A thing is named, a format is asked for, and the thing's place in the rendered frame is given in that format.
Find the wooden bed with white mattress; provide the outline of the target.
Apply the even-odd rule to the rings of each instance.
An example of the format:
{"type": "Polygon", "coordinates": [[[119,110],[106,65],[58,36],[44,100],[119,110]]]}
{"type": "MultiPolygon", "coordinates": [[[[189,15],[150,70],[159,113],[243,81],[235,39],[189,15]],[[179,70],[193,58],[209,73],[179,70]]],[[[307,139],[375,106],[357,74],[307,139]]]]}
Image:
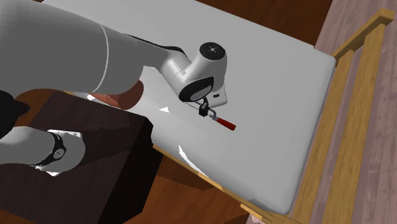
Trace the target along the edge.
{"type": "Polygon", "coordinates": [[[352,56],[361,50],[321,224],[351,224],[385,28],[380,9],[332,54],[195,0],[46,0],[46,4],[195,56],[226,49],[225,87],[199,115],[146,68],[132,112],[153,124],[155,148],[237,199],[266,224],[309,224],[352,56]]]}

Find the brown rounded object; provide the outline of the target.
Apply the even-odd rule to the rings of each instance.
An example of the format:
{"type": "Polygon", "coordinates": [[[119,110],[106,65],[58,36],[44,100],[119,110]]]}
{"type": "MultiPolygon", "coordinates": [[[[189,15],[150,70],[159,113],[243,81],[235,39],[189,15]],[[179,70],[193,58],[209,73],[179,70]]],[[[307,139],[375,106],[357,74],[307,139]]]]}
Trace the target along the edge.
{"type": "Polygon", "coordinates": [[[134,85],[122,81],[105,81],[90,95],[110,106],[128,110],[133,108],[141,99],[144,85],[138,80],[134,85]]]}

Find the dark brown robot stand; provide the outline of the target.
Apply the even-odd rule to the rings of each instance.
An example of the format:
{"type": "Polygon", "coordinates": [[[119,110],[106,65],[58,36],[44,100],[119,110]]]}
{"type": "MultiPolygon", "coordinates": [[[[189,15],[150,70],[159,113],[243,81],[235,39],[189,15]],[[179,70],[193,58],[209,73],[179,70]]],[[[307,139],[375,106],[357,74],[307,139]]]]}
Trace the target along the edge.
{"type": "Polygon", "coordinates": [[[55,92],[31,125],[80,132],[85,156],[56,177],[0,165],[0,209],[36,224],[123,224],[142,212],[162,160],[146,117],[55,92]]]}

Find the red-handled kitchen tool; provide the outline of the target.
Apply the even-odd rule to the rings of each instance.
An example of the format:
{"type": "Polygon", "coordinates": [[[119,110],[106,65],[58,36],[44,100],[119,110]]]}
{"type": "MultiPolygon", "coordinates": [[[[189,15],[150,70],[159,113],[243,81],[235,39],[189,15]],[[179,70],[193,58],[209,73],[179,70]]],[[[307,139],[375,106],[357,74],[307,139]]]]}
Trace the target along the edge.
{"type": "Polygon", "coordinates": [[[222,126],[230,129],[230,130],[235,130],[236,125],[234,125],[233,123],[228,122],[227,120],[224,120],[220,117],[217,116],[215,110],[213,109],[209,109],[209,111],[212,113],[211,115],[209,115],[215,122],[218,122],[219,124],[221,124],[222,126]]]}

